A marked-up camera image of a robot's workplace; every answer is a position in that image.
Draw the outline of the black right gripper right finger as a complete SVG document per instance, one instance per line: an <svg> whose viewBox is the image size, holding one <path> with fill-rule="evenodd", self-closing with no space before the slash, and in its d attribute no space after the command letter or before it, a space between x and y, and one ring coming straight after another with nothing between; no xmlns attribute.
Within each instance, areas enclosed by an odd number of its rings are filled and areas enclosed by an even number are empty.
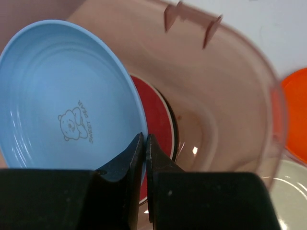
<svg viewBox="0 0 307 230"><path fill-rule="evenodd" d="M186 172L147 138L149 221L155 230L278 230L269 193L251 172Z"/></svg>

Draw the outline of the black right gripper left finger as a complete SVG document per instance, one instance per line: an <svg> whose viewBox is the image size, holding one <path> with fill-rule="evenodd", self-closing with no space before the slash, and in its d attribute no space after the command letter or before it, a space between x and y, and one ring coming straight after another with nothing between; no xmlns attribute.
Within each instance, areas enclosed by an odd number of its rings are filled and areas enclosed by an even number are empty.
<svg viewBox="0 0 307 230"><path fill-rule="evenodd" d="M97 170L2 169L3 230L134 230L143 134Z"/></svg>

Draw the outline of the red teal floral plate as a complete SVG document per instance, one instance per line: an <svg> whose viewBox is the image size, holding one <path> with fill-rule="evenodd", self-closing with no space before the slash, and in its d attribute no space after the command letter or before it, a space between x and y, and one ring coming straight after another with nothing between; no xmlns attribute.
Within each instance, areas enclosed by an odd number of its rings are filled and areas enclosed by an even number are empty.
<svg viewBox="0 0 307 230"><path fill-rule="evenodd" d="M179 134L175 114L166 98L147 81L131 75L142 101L148 133L155 135L162 151L176 161Z"/></svg>

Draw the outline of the light blue bear plate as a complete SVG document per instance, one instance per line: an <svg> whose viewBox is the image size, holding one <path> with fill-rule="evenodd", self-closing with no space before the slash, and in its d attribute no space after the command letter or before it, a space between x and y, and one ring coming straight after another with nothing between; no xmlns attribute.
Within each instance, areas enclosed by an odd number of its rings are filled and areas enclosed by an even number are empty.
<svg viewBox="0 0 307 230"><path fill-rule="evenodd" d="M95 170L148 135L132 78L88 30L32 23L0 56L0 149L10 168Z"/></svg>

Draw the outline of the orange plastic plate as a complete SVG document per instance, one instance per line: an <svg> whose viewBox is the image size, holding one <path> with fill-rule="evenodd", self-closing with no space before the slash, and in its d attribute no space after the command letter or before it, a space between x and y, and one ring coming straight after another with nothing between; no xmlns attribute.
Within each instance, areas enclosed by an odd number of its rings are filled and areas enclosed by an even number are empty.
<svg viewBox="0 0 307 230"><path fill-rule="evenodd" d="M286 149L303 163L307 162L307 69L287 76L281 83L288 111Z"/></svg>

